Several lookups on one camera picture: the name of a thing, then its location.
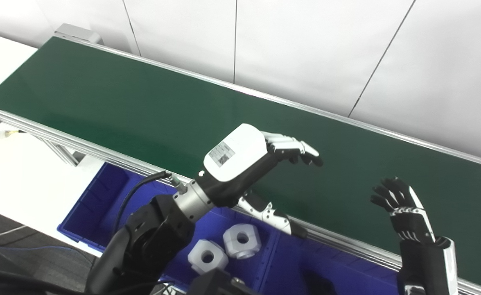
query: black cable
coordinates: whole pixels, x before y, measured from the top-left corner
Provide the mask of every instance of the black cable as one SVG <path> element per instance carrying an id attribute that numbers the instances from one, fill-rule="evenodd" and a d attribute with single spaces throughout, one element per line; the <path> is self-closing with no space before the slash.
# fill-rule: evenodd
<path id="1" fill-rule="evenodd" d="M 104 295 L 125 295 L 135 289 L 140 289 L 140 288 L 149 287 L 149 286 L 153 287 L 158 284 L 166 284 L 166 283 L 173 283 L 173 282 L 174 281 L 157 281 L 157 282 L 146 283 L 146 284 L 137 284 L 135 286 L 115 290 L 115 291 L 106 293 Z M 50 293 L 55 293 L 57 295 L 95 295 L 94 293 L 74 291 L 68 288 L 58 286 L 56 284 L 37 280 L 32 277 L 22 276 L 16 273 L 11 273 L 11 272 L 1 271 L 1 270 L 0 270 L 0 283 L 14 285 L 24 289 L 47 291 Z"/>
<path id="2" fill-rule="evenodd" d="M 139 183 L 137 183 L 128 192 L 128 194 L 126 195 L 126 198 L 124 198 L 124 201 L 122 202 L 122 205 L 120 205 L 120 209 L 118 210 L 117 219 L 115 219 L 115 224 L 113 225 L 113 235 L 117 233 L 118 225 L 120 224 L 120 220 L 122 218 L 122 215 L 124 214 L 124 210 L 126 209 L 126 206 L 128 205 L 129 200 L 131 200 L 131 197 L 133 196 L 133 194 L 135 192 L 137 192 L 137 190 L 141 186 L 145 185 L 146 183 L 150 183 L 150 182 L 158 180 L 158 179 L 165 179 L 165 178 L 168 178 L 170 176 L 171 176 L 171 173 L 165 172 L 165 171 L 158 172 L 158 173 L 155 173 L 154 175 L 147 176 L 146 178 L 139 181 Z"/>

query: floor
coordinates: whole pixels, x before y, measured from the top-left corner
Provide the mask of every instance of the floor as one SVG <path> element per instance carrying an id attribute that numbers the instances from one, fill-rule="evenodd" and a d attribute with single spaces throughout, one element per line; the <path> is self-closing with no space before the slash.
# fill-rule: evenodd
<path id="1" fill-rule="evenodd" d="M 19 226 L 22 224 L 0 215 L 0 233 Z M 87 275 L 98 259 L 28 227 L 0 236 L 0 252 L 33 277 L 75 291 L 84 290 Z M 161 289 L 164 286 L 155 287 L 152 294 L 159 295 Z M 171 288 L 163 293 L 180 294 Z"/>

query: label sticker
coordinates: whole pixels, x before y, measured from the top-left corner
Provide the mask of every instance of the label sticker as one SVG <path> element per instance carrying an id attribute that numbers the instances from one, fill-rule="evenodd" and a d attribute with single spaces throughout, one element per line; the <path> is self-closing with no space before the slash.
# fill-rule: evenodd
<path id="1" fill-rule="evenodd" d="M 215 164 L 219 166 L 219 168 L 228 162 L 228 160 L 234 155 L 235 152 L 223 141 L 209 152 L 209 156 L 211 159 L 213 159 Z"/>

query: white plastic block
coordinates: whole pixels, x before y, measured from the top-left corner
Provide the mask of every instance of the white plastic block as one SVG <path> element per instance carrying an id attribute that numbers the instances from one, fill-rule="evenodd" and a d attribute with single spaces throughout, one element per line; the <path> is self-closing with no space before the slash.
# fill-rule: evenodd
<path id="1" fill-rule="evenodd" d="M 259 230 L 253 224 L 236 224 L 222 235 L 229 257 L 246 259 L 259 252 Z"/>
<path id="2" fill-rule="evenodd" d="M 187 256 L 188 261 L 199 275 L 210 270 L 220 268 L 224 269 L 229 262 L 228 256 L 224 253 L 222 247 L 213 241 L 201 239 Z"/>

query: white wall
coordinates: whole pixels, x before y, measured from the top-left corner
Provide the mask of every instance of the white wall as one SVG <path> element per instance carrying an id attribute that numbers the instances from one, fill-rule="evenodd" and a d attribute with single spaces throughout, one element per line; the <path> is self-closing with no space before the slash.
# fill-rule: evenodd
<path id="1" fill-rule="evenodd" d="M 0 36 L 38 47 L 71 23 L 113 48 L 481 157 L 481 0 L 416 0 L 370 79 L 411 4 L 0 0 Z"/>

